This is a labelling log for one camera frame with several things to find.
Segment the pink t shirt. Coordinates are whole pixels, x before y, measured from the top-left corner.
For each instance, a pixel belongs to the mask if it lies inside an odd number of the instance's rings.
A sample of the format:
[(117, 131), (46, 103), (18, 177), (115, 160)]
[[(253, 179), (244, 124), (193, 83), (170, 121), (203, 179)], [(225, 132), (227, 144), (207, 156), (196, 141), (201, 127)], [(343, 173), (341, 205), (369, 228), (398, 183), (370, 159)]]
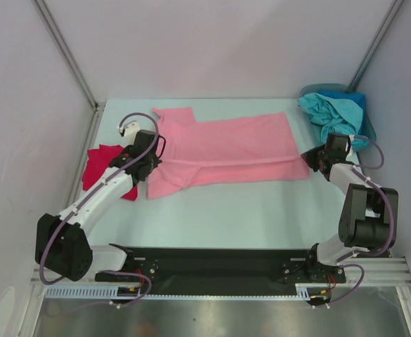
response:
[(162, 162), (148, 178), (148, 198), (215, 183), (306, 180), (283, 112), (198, 122), (190, 107), (153, 109), (166, 139)]

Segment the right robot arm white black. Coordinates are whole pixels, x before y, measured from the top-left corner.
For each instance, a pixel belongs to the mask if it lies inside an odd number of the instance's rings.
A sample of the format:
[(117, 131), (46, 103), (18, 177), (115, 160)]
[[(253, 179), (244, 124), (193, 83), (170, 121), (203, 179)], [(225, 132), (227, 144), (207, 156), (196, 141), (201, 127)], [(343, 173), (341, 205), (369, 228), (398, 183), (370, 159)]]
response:
[(359, 170), (360, 164), (348, 160), (356, 138), (331, 133), (324, 145), (301, 155), (310, 169), (321, 173), (345, 196), (337, 233), (307, 253), (302, 270), (313, 282), (337, 273), (350, 258), (386, 253), (396, 240), (398, 191), (374, 183)]

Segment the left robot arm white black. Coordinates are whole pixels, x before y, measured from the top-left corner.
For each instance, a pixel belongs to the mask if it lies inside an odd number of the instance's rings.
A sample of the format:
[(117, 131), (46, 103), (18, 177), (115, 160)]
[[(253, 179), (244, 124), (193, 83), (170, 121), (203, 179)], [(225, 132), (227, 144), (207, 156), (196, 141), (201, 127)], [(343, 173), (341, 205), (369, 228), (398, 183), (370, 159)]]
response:
[(74, 282), (88, 272), (111, 272), (122, 281), (134, 276), (136, 264), (129, 249), (92, 246), (89, 235), (116, 201), (136, 199), (137, 185), (161, 164), (165, 145), (163, 136), (140, 130), (126, 147), (101, 145), (88, 152), (84, 195), (60, 213), (45, 213), (38, 220), (34, 258), (44, 284), (51, 284), (45, 270)]

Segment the red folded t shirt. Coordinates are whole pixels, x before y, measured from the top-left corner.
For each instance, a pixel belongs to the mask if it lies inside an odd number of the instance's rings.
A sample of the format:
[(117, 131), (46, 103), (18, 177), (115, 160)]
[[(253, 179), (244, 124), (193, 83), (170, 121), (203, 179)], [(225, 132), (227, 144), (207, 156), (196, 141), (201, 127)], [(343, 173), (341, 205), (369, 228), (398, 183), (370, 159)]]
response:
[(86, 168), (81, 177), (83, 191), (87, 191), (97, 182), (111, 160), (123, 149), (120, 145), (99, 145), (98, 148), (87, 151)]

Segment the dark blue t shirt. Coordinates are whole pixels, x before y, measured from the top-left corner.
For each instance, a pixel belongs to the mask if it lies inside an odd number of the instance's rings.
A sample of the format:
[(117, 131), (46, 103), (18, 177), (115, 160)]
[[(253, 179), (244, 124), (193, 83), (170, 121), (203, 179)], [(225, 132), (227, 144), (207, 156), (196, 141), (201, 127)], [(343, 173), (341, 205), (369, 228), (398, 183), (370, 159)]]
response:
[(366, 111), (366, 98), (365, 95), (359, 92), (343, 93), (331, 90), (320, 90), (319, 94), (335, 100), (350, 100), (353, 105), (356, 104), (359, 108), (351, 107), (348, 112), (345, 113), (345, 120), (348, 124), (351, 124), (354, 128), (354, 133), (359, 134), (363, 127)]

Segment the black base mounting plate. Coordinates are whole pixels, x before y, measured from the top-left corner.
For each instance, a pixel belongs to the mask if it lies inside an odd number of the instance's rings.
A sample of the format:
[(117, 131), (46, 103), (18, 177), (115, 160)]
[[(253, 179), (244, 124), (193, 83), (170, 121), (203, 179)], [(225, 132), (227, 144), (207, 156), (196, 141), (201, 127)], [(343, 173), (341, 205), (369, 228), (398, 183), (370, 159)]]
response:
[[(99, 272), (97, 282), (136, 282), (141, 273), (152, 282), (152, 295), (286, 296), (297, 282), (311, 279), (302, 270), (310, 249), (130, 248), (119, 275)], [(325, 276), (344, 281), (345, 276)]]

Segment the left aluminium frame post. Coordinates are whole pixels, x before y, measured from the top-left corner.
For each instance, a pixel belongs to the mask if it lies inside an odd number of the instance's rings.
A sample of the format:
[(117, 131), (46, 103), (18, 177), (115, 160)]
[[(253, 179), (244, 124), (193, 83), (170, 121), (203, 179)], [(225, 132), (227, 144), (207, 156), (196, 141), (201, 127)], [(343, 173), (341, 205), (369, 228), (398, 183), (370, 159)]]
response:
[(65, 65), (67, 66), (67, 69), (72, 75), (74, 82), (78, 86), (81, 95), (88, 103), (89, 107), (95, 112), (99, 107), (99, 102), (94, 98), (93, 92), (87, 84), (86, 78), (47, 2), (44, 0), (31, 0), (31, 2), (39, 14), (39, 17), (41, 18), (41, 21), (50, 35), (55, 47), (58, 49)]

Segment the aluminium frame post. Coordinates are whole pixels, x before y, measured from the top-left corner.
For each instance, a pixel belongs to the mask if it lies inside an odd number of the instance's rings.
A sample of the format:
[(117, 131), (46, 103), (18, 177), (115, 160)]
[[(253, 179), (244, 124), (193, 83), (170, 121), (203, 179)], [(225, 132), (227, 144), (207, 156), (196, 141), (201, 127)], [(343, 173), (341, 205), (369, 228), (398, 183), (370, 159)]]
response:
[(74, 82), (78, 86), (81, 95), (88, 103), (89, 107), (95, 112), (99, 107), (99, 102), (94, 98), (93, 92), (87, 84), (86, 78), (47, 2), (44, 0), (31, 0), (31, 2), (39, 14), (39, 17), (41, 18), (41, 21), (50, 35), (55, 47), (58, 49), (65, 65), (67, 66), (67, 69), (72, 75)]
[(380, 46), (386, 39), (389, 31), (393, 27), (394, 22), (400, 15), (406, 3), (406, 0), (393, 0), (391, 2), (384, 18), (381, 21), (381, 24), (375, 32), (374, 37), (363, 56), (363, 59), (355, 71), (350, 84), (348, 85), (352, 91), (356, 91), (358, 89), (377, 52), (379, 51)]

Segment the aluminium rail front right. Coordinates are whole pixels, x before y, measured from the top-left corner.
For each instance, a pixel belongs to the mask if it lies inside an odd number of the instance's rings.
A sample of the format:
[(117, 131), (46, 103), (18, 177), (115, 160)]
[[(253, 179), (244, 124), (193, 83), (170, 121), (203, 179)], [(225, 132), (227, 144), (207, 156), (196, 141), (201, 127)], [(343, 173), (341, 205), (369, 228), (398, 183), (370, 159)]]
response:
[(311, 277), (305, 282), (297, 282), (299, 289), (316, 289), (316, 295), (306, 298), (313, 309), (330, 309), (345, 303), (362, 288), (396, 290), (399, 308), (404, 314), (407, 330), (411, 335), (411, 271), (405, 258), (351, 258), (333, 267), (344, 281), (325, 276), (323, 282)]

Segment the right aluminium frame post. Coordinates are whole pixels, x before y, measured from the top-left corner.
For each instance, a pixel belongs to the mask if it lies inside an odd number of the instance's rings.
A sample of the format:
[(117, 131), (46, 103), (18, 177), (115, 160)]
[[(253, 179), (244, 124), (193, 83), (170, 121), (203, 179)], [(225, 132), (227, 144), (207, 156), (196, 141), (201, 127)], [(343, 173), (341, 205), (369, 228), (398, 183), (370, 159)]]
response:
[(375, 32), (374, 37), (363, 56), (363, 59), (355, 71), (350, 84), (348, 85), (352, 91), (356, 91), (358, 89), (377, 52), (379, 51), (380, 46), (386, 39), (389, 31), (393, 27), (394, 22), (400, 15), (406, 3), (406, 0), (393, 0), (391, 2), (384, 18), (381, 21), (381, 24)]

